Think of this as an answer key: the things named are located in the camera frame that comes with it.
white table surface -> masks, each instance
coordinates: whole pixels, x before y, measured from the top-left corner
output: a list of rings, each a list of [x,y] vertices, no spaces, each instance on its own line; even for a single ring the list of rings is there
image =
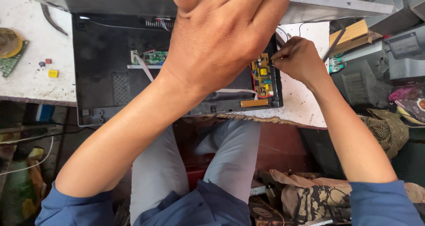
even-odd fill
[[[75,72],[71,15],[49,7],[51,18],[69,35],[58,32],[45,19],[40,3],[34,0],[0,0],[0,27],[16,31],[30,43],[8,78],[0,77],[0,99],[51,102],[76,106]],[[300,24],[280,26],[290,36],[298,36]],[[313,41],[320,56],[329,48],[329,23],[306,23],[301,36]],[[38,63],[46,58],[43,70]],[[59,70],[58,78],[47,76],[49,69]],[[325,128],[325,120],[313,94],[301,82],[283,72],[283,108],[234,112],[256,119]]]

blue sleeve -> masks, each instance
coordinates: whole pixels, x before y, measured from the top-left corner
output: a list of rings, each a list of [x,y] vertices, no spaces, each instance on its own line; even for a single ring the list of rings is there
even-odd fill
[[[114,213],[110,192],[88,198],[76,198],[60,193],[55,183],[41,203],[36,226],[113,225]]]
[[[401,180],[390,183],[350,182],[352,224],[423,226]]]

black plastic back cover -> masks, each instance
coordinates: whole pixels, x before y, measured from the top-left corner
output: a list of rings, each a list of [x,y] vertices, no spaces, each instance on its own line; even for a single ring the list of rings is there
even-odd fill
[[[168,51],[171,32],[147,24],[156,22],[149,17],[72,14],[72,18],[78,125],[102,124],[150,84],[142,69],[127,68],[131,65],[130,51]],[[271,57],[276,51],[273,36],[264,52]],[[157,69],[150,71],[154,78],[159,73]],[[271,76],[276,91],[269,105],[242,108],[241,100],[253,99],[253,94],[215,92],[187,116],[282,107],[280,72],[273,66]],[[227,88],[252,90],[250,69],[247,67]]]

blue shirt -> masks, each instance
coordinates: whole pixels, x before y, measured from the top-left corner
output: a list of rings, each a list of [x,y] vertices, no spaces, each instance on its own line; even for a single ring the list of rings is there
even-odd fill
[[[423,226],[403,181],[350,183],[352,224]],[[88,198],[61,194],[54,184],[42,202],[37,226],[113,225],[110,192]],[[172,192],[158,207],[142,213],[134,226],[251,225],[249,208],[213,183],[199,180],[196,190],[179,198]]]

power supply board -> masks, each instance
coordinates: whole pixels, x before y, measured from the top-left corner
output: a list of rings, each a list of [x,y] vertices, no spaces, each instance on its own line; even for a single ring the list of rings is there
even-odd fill
[[[23,41],[22,48],[18,54],[9,58],[0,58],[0,72],[3,72],[3,77],[7,78],[12,73],[13,69],[15,69],[16,65],[24,54],[28,44],[29,41],[25,40]]]
[[[258,98],[272,97],[274,90],[270,74],[269,55],[267,53],[261,54],[257,60],[251,63],[250,67],[254,91],[258,93]]]
[[[146,65],[162,65],[167,59],[168,51],[147,51],[139,53],[137,50],[131,51],[131,65],[140,65],[135,58],[135,55],[139,55],[140,58],[145,62]]]

